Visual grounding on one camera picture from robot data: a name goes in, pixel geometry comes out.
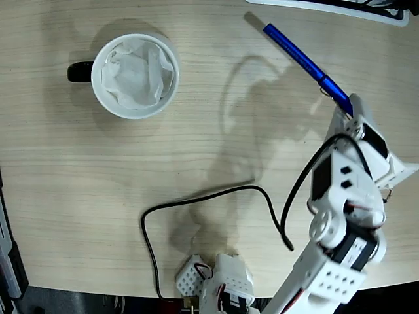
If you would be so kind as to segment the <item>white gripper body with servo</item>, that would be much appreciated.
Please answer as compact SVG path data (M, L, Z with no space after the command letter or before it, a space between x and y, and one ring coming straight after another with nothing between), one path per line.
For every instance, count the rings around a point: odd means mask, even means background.
M380 179L389 170L388 146L384 138L363 117L347 121L344 132L351 135L361 149L372 178Z

